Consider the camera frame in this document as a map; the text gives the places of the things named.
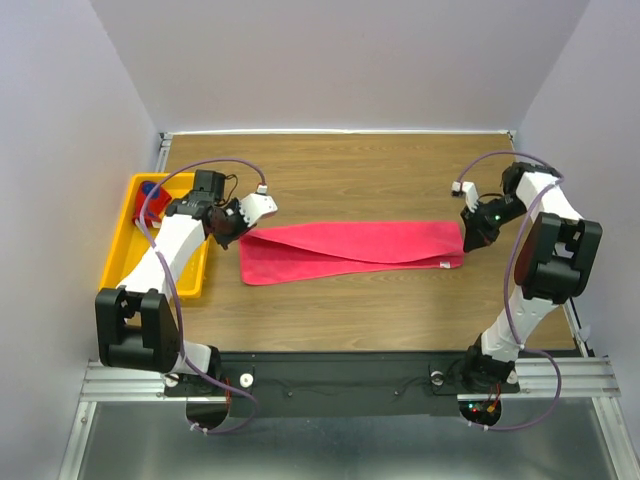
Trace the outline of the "red and blue patterned towel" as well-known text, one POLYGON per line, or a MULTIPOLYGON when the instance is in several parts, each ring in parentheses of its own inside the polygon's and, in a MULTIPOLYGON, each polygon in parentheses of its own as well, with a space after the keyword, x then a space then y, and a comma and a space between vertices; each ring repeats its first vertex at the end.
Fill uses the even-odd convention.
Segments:
POLYGON ((132 215, 132 222, 134 224, 139 221, 144 202, 150 197, 144 213, 144 223, 148 228, 159 228, 161 226, 162 217, 167 206, 172 201, 172 196, 163 187, 160 187, 151 195, 151 191, 155 186, 156 183, 149 180, 143 181, 139 186, 135 195, 134 212, 132 215))

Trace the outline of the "pink towel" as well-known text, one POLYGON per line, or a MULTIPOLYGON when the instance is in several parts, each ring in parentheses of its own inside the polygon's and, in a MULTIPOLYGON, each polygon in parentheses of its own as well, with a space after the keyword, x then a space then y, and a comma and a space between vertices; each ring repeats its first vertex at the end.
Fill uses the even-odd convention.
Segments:
POLYGON ((261 228, 240 239, 241 279, 267 286, 352 273, 446 269, 464 263, 451 221, 316 222, 261 228))

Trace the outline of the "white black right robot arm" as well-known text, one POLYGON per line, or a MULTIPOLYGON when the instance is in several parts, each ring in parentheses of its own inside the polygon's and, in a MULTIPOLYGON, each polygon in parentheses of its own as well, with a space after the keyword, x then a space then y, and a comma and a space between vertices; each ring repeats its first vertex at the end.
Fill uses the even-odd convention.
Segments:
POLYGON ((463 177, 451 186, 465 201, 466 253, 493 244, 503 225, 523 220, 503 278, 503 310, 460 366, 461 382, 472 392, 515 380, 515 362, 541 320, 585 290, 603 233, 600 223, 571 206, 557 169, 529 154, 515 157, 492 200, 463 177))

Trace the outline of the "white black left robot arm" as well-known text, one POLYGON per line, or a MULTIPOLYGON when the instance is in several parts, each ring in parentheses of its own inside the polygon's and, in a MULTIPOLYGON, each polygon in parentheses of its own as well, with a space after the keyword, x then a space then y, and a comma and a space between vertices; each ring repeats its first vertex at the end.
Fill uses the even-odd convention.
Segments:
POLYGON ((103 365, 188 374, 188 382, 202 394, 221 386, 218 349, 184 338, 177 283, 191 257, 209 241, 227 248, 277 210, 265 184, 238 199, 225 189, 229 179, 214 170, 198 170, 181 196, 159 182, 140 184, 132 222, 149 247, 122 280, 102 288, 95 298, 103 365))

